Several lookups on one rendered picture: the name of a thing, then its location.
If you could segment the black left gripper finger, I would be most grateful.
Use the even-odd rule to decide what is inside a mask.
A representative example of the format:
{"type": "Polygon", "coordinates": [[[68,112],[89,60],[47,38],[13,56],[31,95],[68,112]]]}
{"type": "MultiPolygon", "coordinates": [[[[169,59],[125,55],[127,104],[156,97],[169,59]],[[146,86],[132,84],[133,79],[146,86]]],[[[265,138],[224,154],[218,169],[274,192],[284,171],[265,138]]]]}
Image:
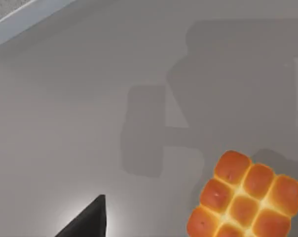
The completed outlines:
{"type": "Polygon", "coordinates": [[[106,237],[106,196],[97,196],[55,237],[106,237]]]}

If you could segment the orange pull-apart bread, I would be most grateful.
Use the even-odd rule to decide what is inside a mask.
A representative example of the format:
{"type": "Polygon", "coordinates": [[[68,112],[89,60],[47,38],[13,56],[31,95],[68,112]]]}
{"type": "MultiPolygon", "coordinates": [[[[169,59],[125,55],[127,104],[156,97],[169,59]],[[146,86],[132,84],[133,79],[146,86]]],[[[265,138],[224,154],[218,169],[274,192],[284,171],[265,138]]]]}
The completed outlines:
{"type": "Polygon", "coordinates": [[[298,213],[298,180],[226,151],[192,211],[188,237],[288,237],[298,213]]]}

